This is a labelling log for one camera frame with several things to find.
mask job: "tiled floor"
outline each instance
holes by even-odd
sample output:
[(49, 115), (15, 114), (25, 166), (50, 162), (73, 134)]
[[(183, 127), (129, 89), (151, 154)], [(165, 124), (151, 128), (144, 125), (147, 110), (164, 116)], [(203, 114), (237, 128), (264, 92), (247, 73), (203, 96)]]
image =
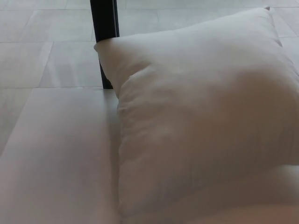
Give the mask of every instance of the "tiled floor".
[[(299, 68), (299, 0), (118, 0), (121, 35), (181, 28), (270, 5)], [(99, 87), (89, 0), (0, 0), (0, 154), (33, 88)]]

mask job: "gray tile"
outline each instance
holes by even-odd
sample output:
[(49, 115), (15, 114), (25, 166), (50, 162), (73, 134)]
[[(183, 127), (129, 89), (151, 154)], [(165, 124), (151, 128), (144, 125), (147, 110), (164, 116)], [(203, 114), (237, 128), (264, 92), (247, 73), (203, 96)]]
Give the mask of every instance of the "gray tile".
[(241, 0), (245, 7), (298, 7), (295, 0)]
[(89, 0), (68, 0), (66, 9), (90, 9)]
[(299, 37), (280, 38), (280, 40), (287, 55), (299, 71)]
[(0, 89), (0, 156), (31, 89)]
[(281, 18), (281, 16), (271, 8), (270, 11), (273, 15), (274, 24), (279, 37), (296, 37), (295, 32), (289, 27), (288, 24)]
[(93, 21), (90, 10), (34, 11), (21, 40), (24, 42), (90, 41)]
[(161, 30), (155, 10), (119, 10), (118, 18), (121, 36)]
[(67, 0), (8, 0), (5, 9), (64, 9)]
[(218, 17), (233, 15), (242, 11), (250, 10), (248, 8), (218, 8), (216, 9)]
[(290, 28), (299, 35), (299, 8), (285, 7), (275, 8), (281, 18), (290, 26)]
[(8, 0), (0, 0), (0, 10), (2, 10), (4, 8), (4, 6), (6, 5), (7, 2), (8, 2)]
[(0, 11), (0, 42), (16, 42), (32, 11)]
[(38, 87), (52, 43), (0, 43), (0, 88)]
[(267, 0), (271, 7), (298, 7), (296, 0)]
[(94, 34), (94, 30), (93, 30), (93, 35), (92, 35), (92, 42), (95, 42), (95, 34)]
[(56, 42), (41, 87), (102, 86), (94, 42)]
[(170, 30), (216, 19), (218, 14), (215, 9), (164, 9), (158, 10), (158, 16), (161, 28)]
[(184, 0), (127, 0), (127, 9), (172, 9), (185, 7)]
[(116, 224), (114, 91), (34, 89), (0, 163), (1, 224)]
[(125, 9), (126, 8), (126, 0), (117, 0), (117, 8)]
[(184, 0), (186, 7), (196, 8), (242, 8), (240, 0)]

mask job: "cushion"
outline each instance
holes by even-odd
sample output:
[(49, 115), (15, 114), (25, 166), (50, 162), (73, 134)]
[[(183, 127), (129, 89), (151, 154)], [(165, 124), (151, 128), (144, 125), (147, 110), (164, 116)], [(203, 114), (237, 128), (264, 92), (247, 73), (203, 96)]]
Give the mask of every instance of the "cushion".
[(127, 217), (122, 224), (297, 224), (298, 220), (299, 166), (279, 166), (199, 189), (163, 209)]
[(299, 164), (299, 78), (267, 9), (95, 49), (119, 98), (124, 216)]

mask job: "pillow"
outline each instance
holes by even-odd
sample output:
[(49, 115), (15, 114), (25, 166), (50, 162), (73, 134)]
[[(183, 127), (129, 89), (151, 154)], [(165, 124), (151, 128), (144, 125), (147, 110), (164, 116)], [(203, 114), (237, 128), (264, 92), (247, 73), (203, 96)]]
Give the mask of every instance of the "pillow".
[(96, 44), (119, 98), (120, 210), (299, 164), (299, 79), (266, 9)]

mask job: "black pole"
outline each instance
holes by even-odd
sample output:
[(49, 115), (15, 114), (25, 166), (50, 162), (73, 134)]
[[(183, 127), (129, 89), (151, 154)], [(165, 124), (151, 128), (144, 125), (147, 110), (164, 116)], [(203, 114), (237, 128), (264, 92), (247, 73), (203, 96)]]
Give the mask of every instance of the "black pole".
[[(90, 0), (96, 42), (120, 36), (116, 0)], [(104, 89), (112, 89), (100, 64)]]

